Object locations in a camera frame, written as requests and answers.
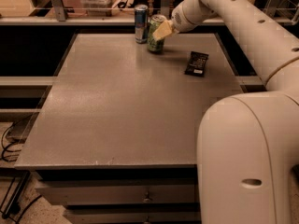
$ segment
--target gray tabletop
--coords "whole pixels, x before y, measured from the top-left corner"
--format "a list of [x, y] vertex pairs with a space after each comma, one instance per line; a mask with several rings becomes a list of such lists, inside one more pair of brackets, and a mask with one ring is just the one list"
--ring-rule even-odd
[[[209, 54], [205, 77], [184, 75], [192, 50]], [[78, 35], [15, 167], [194, 165], [203, 114], [240, 92], [213, 34], [167, 38], [163, 54], [134, 35]]]

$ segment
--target green can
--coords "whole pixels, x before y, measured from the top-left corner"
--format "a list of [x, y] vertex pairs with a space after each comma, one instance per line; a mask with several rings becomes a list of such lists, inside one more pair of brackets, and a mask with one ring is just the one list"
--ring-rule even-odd
[[148, 50], [152, 52], [161, 52], [164, 46], [164, 39], [156, 41], [153, 38], [153, 33], [161, 25], [163, 21], [167, 20], [167, 17], [162, 14], [155, 14], [151, 16], [149, 22], [149, 36], [148, 36]]

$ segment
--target drawer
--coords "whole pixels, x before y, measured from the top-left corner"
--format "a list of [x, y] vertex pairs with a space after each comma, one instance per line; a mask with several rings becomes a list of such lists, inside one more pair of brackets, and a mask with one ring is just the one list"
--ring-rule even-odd
[[98, 207], [65, 210], [64, 217], [74, 224], [95, 223], [200, 223], [198, 205]]
[[192, 179], [39, 182], [36, 190], [53, 205], [199, 203]]

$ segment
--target white robotic arm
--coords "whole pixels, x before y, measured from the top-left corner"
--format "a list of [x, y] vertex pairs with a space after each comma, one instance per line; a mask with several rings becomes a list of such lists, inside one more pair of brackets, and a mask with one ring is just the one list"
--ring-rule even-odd
[[289, 176], [299, 163], [299, 40], [247, 0], [185, 0], [174, 27], [218, 14], [267, 92], [214, 104], [197, 144], [203, 224], [290, 224]]

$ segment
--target desk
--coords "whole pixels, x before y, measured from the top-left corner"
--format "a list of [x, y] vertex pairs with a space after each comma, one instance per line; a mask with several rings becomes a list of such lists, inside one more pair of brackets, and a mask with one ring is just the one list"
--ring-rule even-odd
[[[204, 77], [184, 75], [191, 51]], [[73, 223], [198, 222], [196, 135], [219, 99], [242, 92], [213, 34], [164, 53], [132, 34], [79, 34], [15, 167]]]

